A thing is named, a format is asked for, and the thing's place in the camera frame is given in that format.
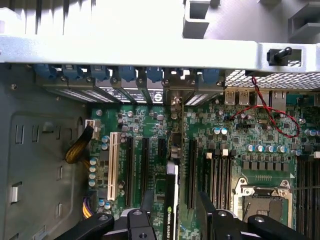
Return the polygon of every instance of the mesh vent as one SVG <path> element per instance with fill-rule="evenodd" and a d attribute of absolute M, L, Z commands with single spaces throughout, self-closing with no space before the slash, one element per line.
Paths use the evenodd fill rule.
<path fill-rule="evenodd" d="M 88 102 L 96 102 L 96 100 L 94 100 L 92 98 L 83 96 L 83 95 L 81 95 L 81 94 L 79 94 L 77 92 L 71 91 L 69 89 L 57 89 L 57 91 L 59 91 L 61 93 L 64 93 L 64 94 L 67 94 L 67 95 L 70 95 L 70 96 L 73 96 L 73 97 L 78 98 L 78 99 L 86 100 Z"/>
<path fill-rule="evenodd" d="M 185 105 L 187 106 L 195 106 L 208 97 L 208 94 L 197 94 L 193 98 L 191 98 Z"/>
<path fill-rule="evenodd" d="M 95 97 L 96 99 L 99 99 L 105 103 L 113 103 L 113 101 L 111 101 L 110 99 L 104 97 L 103 95 L 101 95 L 100 93 L 97 93 L 93 90 L 82 90 L 83 93 L 88 94 L 92 97 Z"/>
<path fill-rule="evenodd" d="M 273 73 L 269 76 L 256 77 L 256 79 L 260 88 L 305 90 L 320 88 L 320 72 Z M 228 87 L 242 88 L 254 87 L 251 82 L 251 76 L 246 76 L 244 70 L 234 70 L 229 76 L 226 77 L 225 85 Z"/>

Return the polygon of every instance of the motherboard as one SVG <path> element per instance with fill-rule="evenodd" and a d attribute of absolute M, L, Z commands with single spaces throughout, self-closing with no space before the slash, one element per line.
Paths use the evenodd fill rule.
<path fill-rule="evenodd" d="M 96 196 L 92 210 L 117 219 L 123 210 L 139 208 L 144 193 L 152 191 L 150 221 L 157 239 L 200 240 L 196 196 L 206 192 L 217 209 L 244 222 L 261 214 L 302 233 L 307 225 L 317 229 L 312 219 L 320 214 L 309 206 L 320 191 L 295 188 L 320 185 L 320 110 L 296 99 L 288 95 L 286 105 L 300 127 L 294 138 L 280 134 L 264 109 L 230 119 L 244 106 L 218 99 L 197 108 L 182 105 L 179 114 L 170 106 L 94 107 L 87 120 L 96 127 L 88 173 Z M 285 134 L 297 133 L 290 118 L 273 114 Z M 168 234 L 171 212 L 175 224 Z"/>

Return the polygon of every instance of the red wire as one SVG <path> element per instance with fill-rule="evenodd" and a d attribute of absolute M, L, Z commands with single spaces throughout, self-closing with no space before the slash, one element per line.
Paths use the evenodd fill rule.
<path fill-rule="evenodd" d="M 245 109 L 241 110 L 241 111 L 238 111 L 237 113 L 235 113 L 234 115 L 232 115 L 230 117 L 230 120 L 234 119 L 237 115 L 239 114 L 242 114 L 250 109 L 265 109 L 266 113 L 268 114 L 268 117 L 269 117 L 269 120 L 271 122 L 271 124 L 274 126 L 274 128 L 278 131 L 278 133 L 280 133 L 281 135 L 287 137 L 287 138 L 296 138 L 299 136 L 299 133 L 300 133 L 300 127 L 299 127 L 299 124 L 298 122 L 296 121 L 296 119 L 293 117 L 293 116 L 290 116 L 289 114 L 287 114 L 286 112 L 284 111 L 280 111 L 280 110 L 277 110 L 277 109 L 274 109 L 270 106 L 267 106 L 261 92 L 260 92 L 260 89 L 257 85 L 257 80 L 256 78 L 253 76 L 252 79 L 251 79 L 253 85 L 254 85 L 254 89 L 255 91 L 257 92 L 259 98 L 261 99 L 261 102 L 262 102 L 262 106 L 258 106 L 258 105 L 255 105 L 255 106 L 249 106 L 249 107 L 246 107 Z M 289 134 L 286 134 L 284 133 L 278 126 L 277 126 L 277 123 L 276 123 L 276 120 L 274 119 L 274 117 L 272 116 L 271 114 L 271 111 L 274 111 L 276 113 L 279 113 L 279 114 L 283 114 L 285 116 L 287 116 L 288 118 L 291 119 L 291 121 L 295 124 L 296 126 L 296 134 L 295 135 L 289 135 Z"/>

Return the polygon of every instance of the blue retention clip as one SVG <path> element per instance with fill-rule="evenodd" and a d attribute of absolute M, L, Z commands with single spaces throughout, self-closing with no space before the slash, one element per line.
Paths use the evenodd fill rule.
<path fill-rule="evenodd" d="M 119 74 L 128 83 L 136 79 L 136 69 L 133 66 L 119 66 Z"/>
<path fill-rule="evenodd" d="M 72 65 L 72 64 L 65 64 L 62 65 L 62 73 L 68 79 L 83 79 L 85 77 L 84 71 L 82 71 L 81 66 L 79 65 Z"/>
<path fill-rule="evenodd" d="M 151 66 L 146 68 L 146 75 L 153 83 L 163 80 L 163 72 L 161 67 Z"/>
<path fill-rule="evenodd" d="M 110 71 L 107 66 L 103 65 L 91 65 L 91 76 L 96 78 L 99 81 L 109 80 L 110 79 Z"/>
<path fill-rule="evenodd" d="M 57 70 L 51 64 L 35 64 L 33 65 L 34 71 L 41 77 L 46 79 L 56 79 Z"/>
<path fill-rule="evenodd" d="M 219 69 L 203 69 L 202 78 L 205 84 L 215 84 L 219 79 Z"/>

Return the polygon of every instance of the white pci slot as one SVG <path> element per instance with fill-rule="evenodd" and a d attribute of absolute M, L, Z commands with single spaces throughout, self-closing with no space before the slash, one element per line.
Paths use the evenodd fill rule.
<path fill-rule="evenodd" d="M 116 200 L 117 198 L 117 183 L 119 172 L 119 144 L 120 132 L 110 133 L 110 147 L 109 147 L 109 167 L 108 167 L 108 200 Z"/>

